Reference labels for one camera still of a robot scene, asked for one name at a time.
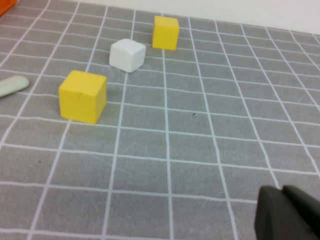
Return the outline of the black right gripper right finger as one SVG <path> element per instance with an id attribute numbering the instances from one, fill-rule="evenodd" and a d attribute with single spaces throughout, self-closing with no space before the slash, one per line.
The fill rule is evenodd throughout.
<path id="1" fill-rule="evenodd" d="M 293 185 L 285 185 L 282 192 L 294 205 L 295 209 L 307 223 L 312 232 L 320 238 L 320 202 Z"/>

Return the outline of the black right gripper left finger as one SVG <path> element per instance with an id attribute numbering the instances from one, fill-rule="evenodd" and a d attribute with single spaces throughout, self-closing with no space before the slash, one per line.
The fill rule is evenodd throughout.
<path id="1" fill-rule="evenodd" d="M 259 190 L 254 221 L 258 240 L 311 240 L 313 231 L 291 201 L 273 186 Z"/>

